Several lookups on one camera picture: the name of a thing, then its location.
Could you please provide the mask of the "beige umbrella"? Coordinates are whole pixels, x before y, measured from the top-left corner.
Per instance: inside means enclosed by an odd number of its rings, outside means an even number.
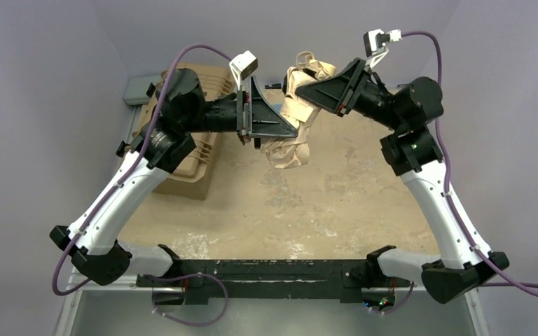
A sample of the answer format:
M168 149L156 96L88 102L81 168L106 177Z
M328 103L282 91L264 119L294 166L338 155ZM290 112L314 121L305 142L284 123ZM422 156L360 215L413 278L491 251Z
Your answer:
M308 137L310 128L316 120L320 107L306 102L296 94L296 89L333 77L336 67L328 62L319 61L310 51L296 56L296 65L287 70L284 84L284 103L280 115L293 125L298 135L295 138L269 138L262 140L261 152L276 169L293 169L306 165L310 159Z

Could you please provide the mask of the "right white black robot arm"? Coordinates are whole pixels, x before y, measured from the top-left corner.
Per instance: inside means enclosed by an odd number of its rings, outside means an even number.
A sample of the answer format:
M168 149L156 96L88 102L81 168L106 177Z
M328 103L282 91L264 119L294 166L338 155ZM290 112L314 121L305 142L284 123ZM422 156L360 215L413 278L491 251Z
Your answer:
M351 111L389 131L380 141L386 163L418 203L434 234L438 255L385 246L366 257L370 279L401 278L425 287L445 304L485 284L509 266L505 253L495 252L475 237L468 219L458 220L462 205L450 198L447 167L441 147L428 125L443 114L439 84L419 77L390 92L364 60L354 59L340 73L298 87L296 96L337 116Z

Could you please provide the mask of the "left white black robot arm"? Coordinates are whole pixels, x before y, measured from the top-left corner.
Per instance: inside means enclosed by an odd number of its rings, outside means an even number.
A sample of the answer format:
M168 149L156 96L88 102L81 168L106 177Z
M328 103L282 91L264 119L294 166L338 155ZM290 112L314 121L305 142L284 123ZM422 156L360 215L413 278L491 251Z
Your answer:
M122 143L123 161L108 185L72 224L50 232L55 245L89 280L105 286L124 274L160 277L176 260L163 245L132 246L118 235L145 198L196 148L195 133L234 132L256 144L263 138L288 139L297 129L263 97L250 78L243 91L213 101L205 98L196 72L176 70L167 92L157 92L160 113L130 143Z

